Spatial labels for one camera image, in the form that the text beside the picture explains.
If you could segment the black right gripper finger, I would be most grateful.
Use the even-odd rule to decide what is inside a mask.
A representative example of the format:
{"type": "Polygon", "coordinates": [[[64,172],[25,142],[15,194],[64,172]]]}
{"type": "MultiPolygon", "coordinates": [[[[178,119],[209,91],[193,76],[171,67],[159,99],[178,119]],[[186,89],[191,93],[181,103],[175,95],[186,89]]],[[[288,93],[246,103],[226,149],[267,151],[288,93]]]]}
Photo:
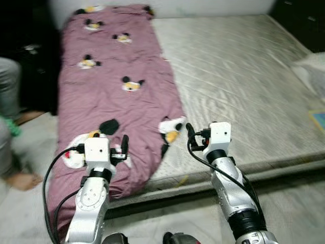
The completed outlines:
{"type": "Polygon", "coordinates": [[[187,147],[189,151],[195,151],[195,149],[198,147],[196,137],[195,137],[196,134],[195,129],[193,128],[191,123],[186,123],[185,126],[186,126],[186,132],[188,136],[187,147]]]}

